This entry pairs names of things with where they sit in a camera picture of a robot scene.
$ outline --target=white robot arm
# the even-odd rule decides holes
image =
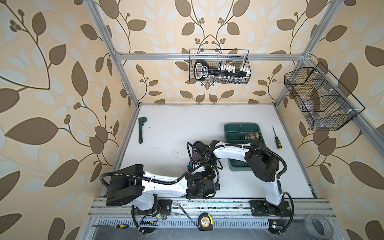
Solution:
[[[270,151],[265,145],[258,147],[254,144],[235,145],[219,141],[212,141],[210,145],[201,142],[195,144],[196,146],[193,145],[194,153],[198,153],[200,160],[205,163],[201,166],[191,166],[192,164],[190,164],[189,171],[179,178],[144,172],[141,164],[102,174],[100,180],[109,188],[106,205],[132,204],[144,211],[152,208],[154,194],[167,194],[172,197],[186,196],[188,199],[206,198],[209,194],[215,193],[216,187],[213,183],[215,172],[210,166],[215,166],[218,159],[230,158],[247,162],[254,174],[263,181],[266,202],[279,206],[283,196],[279,177],[286,170],[286,164],[280,156]],[[279,160],[275,156],[279,157],[284,165],[284,169],[279,173],[277,173]],[[204,166],[204,169],[199,169],[203,170],[203,173],[199,173],[205,174],[203,177],[191,174],[196,171],[196,166],[199,168]],[[112,176],[110,185],[103,180],[106,176]]]

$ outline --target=wire mesh basket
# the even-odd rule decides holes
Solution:
[[[247,84],[252,74],[248,53],[238,49],[190,49],[189,81]]]
[[[336,76],[319,64],[285,74],[284,84],[312,130],[339,130],[365,107]],[[325,78],[323,70],[337,80],[338,87]]]

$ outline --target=wallpaper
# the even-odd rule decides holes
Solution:
[[[0,0],[0,24],[0,239],[75,239],[133,106],[84,4]]]
[[[361,101],[366,107],[362,114],[384,135],[383,23],[381,0],[343,5],[312,58],[328,66]]]
[[[302,53],[327,0],[96,0],[123,53],[181,53],[182,48]]]
[[[365,106],[383,130],[384,3],[345,1],[313,53]],[[384,239],[384,158],[351,121],[311,131],[293,96],[280,106],[285,124],[321,198],[351,240]]]
[[[222,84],[189,79],[184,61],[124,61],[124,67],[142,103],[221,104],[273,103],[284,85],[292,61],[250,61],[247,84]]]

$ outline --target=screwdriver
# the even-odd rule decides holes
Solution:
[[[273,129],[273,133],[275,134],[275,142],[276,142],[276,146],[278,149],[282,149],[283,146],[281,145],[281,142],[279,140],[279,138],[276,136],[276,132],[275,132],[275,129],[274,127],[272,126],[272,129]]]

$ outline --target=gray duct tape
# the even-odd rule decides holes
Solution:
[[[313,226],[313,220],[314,219],[318,220],[321,223],[321,225],[323,226],[323,228],[324,228],[324,234],[323,235],[318,233],[316,231],[316,229],[314,228],[314,226]],[[320,214],[308,215],[304,219],[304,224],[305,224],[305,227],[307,228],[308,232],[315,238],[331,239],[333,236],[333,227],[331,226],[331,223],[328,221],[328,219],[326,219],[325,217],[323,217]]]

